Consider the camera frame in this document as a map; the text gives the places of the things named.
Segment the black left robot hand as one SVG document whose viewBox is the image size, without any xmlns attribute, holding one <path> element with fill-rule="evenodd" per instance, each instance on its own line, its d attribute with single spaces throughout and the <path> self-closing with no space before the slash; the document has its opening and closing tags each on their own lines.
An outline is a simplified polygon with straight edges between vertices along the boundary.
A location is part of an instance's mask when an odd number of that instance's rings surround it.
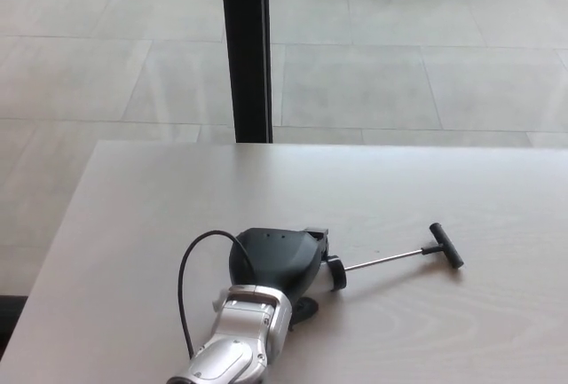
<svg viewBox="0 0 568 384">
<path fill-rule="evenodd" d="M 266 286 L 281 291 L 292 304 L 292 326 L 313 317 L 318 303 L 305 294 L 323 265 L 337 256 L 328 252 L 327 231 L 250 228 L 237 236 L 229 255 L 234 285 Z"/>
</svg>

